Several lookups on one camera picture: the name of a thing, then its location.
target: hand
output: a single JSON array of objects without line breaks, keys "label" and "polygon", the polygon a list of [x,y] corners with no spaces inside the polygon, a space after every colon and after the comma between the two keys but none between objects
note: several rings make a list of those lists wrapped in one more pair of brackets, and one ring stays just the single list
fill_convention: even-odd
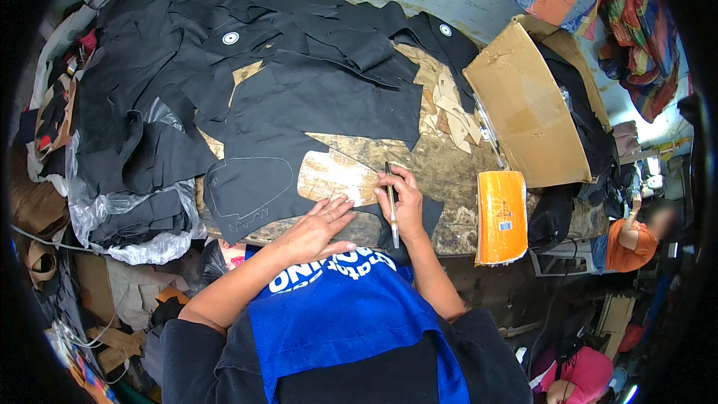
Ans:
[{"label": "hand", "polygon": [[631,207],[632,211],[638,212],[638,210],[641,208],[641,194],[636,194],[633,196],[633,206]]},{"label": "hand", "polygon": [[346,240],[329,245],[329,241],[356,217],[355,212],[347,212],[354,206],[354,200],[347,202],[346,199],[347,196],[342,195],[333,202],[329,199],[317,202],[307,215],[269,244],[286,259],[287,267],[356,249],[355,244]]},{"label": "hand", "polygon": [[[399,236],[406,243],[426,235],[421,224],[421,206],[424,196],[418,190],[417,179],[406,169],[392,166],[391,173],[399,176],[387,175],[378,172],[379,184],[392,187],[399,194],[399,200],[394,203],[394,216],[399,227]],[[374,189],[381,211],[387,221],[391,221],[391,204],[389,196],[384,189]]]}]

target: worn wooden tabletop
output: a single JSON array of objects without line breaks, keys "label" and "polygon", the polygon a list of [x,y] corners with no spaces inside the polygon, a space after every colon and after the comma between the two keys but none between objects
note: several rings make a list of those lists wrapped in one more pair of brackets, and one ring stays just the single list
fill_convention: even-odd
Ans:
[{"label": "worn wooden tabletop", "polygon": [[[397,46],[396,49],[420,66],[414,83],[423,85],[425,91],[434,91],[439,74],[442,72],[451,78],[451,73],[444,64],[426,55],[421,49],[410,46]],[[256,73],[257,69],[258,64],[240,69],[235,73],[235,82],[238,83]],[[412,151],[398,140],[308,134],[375,171],[382,169],[384,161],[387,160],[391,164],[413,172],[424,194],[444,202],[444,212],[432,237],[436,254],[474,256],[478,227],[476,176],[482,171],[499,170],[498,163],[487,143],[480,147],[472,146],[471,154],[455,147],[448,135],[443,133],[439,135],[424,123],[427,112],[435,114],[436,110],[426,97],[422,97],[419,127],[421,137]],[[215,155],[222,159],[223,145],[207,135],[205,139]],[[209,233],[213,237],[220,237],[220,232],[202,201],[203,191],[202,178],[198,178],[195,191],[197,211],[205,221]],[[529,216],[536,207],[540,195],[541,190],[529,189],[526,200]],[[257,245],[269,243],[289,229],[298,219],[299,217],[292,217],[269,223],[249,234],[244,241]],[[339,233],[337,238],[352,240],[359,246],[376,247],[379,228],[380,222],[377,216],[359,212],[354,221]],[[608,219],[602,206],[591,208],[586,203],[575,202],[570,236],[575,239],[587,239],[607,232]]]}]

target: chalk outline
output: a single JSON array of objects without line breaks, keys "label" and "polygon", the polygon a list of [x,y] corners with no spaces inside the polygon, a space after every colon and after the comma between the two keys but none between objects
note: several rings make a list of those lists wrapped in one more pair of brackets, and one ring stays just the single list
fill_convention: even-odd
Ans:
[{"label": "chalk outline", "polygon": [[227,214],[227,215],[222,215],[222,214],[220,214],[219,208],[217,207],[217,201],[215,200],[215,194],[212,192],[212,182],[210,181],[209,189],[210,189],[210,195],[212,196],[212,204],[214,204],[214,206],[215,206],[215,211],[217,211],[217,215],[218,215],[219,217],[232,217],[232,216],[235,216],[235,215],[236,215],[236,216],[237,216],[237,221],[238,221],[238,223],[241,223],[239,220],[245,219],[245,218],[247,218],[249,215],[254,214],[255,212],[259,211],[259,210],[262,209],[262,208],[265,208],[268,204],[270,204],[270,203],[273,202],[274,200],[278,199],[279,196],[282,195],[284,192],[287,192],[289,189],[291,189],[291,188],[292,188],[292,184],[294,184],[294,169],[292,168],[292,164],[290,164],[289,161],[287,161],[286,159],[284,159],[284,158],[282,158],[282,157],[273,157],[273,156],[250,156],[250,157],[229,157],[229,158],[226,157],[226,158],[222,159],[222,161],[224,162],[224,166],[219,166],[219,167],[217,167],[217,168],[213,168],[212,170],[210,170],[209,172],[207,172],[207,175],[206,175],[205,177],[207,177],[207,176],[209,176],[209,175],[215,173],[216,171],[220,170],[221,168],[227,167],[227,160],[228,160],[228,159],[229,159],[229,160],[242,160],[242,159],[278,159],[278,160],[282,160],[282,161],[284,161],[284,162],[286,163],[287,166],[289,166],[289,171],[290,171],[290,175],[292,176],[292,180],[289,182],[289,185],[286,187],[286,189],[284,189],[284,190],[283,190],[282,192],[280,192],[280,193],[277,193],[277,195],[276,195],[273,199],[271,199],[271,200],[269,200],[268,202],[266,202],[265,204],[261,205],[259,208],[255,209],[254,211],[248,212],[247,214],[243,215],[242,217],[239,217],[239,213],[238,213],[238,212],[236,212],[235,214]]}]

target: clear plastic bag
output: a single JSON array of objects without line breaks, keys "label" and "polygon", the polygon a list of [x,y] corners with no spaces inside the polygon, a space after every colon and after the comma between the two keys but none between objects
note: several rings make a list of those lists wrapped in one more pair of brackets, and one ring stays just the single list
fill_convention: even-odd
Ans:
[{"label": "clear plastic bag", "polygon": [[[172,125],[177,130],[184,131],[182,122],[175,113],[157,97],[144,116],[146,123],[163,122]],[[65,152],[65,177],[67,178],[67,204],[70,210],[70,219],[73,222],[75,236],[83,247],[89,247],[98,253],[108,253],[117,260],[131,265],[137,264],[165,264],[170,260],[181,257],[190,247],[191,239],[202,239],[207,236],[207,228],[197,213],[194,202],[194,178],[178,181],[155,193],[175,190],[179,194],[182,207],[187,213],[191,223],[190,232],[180,235],[161,233],[149,242],[140,245],[127,245],[125,247],[103,247],[93,244],[89,240],[90,232],[104,222],[109,215],[124,214],[139,203],[145,201],[151,193],[109,193],[90,198],[88,186],[77,176],[77,147],[80,136],[75,131],[72,141],[67,144]]]}]

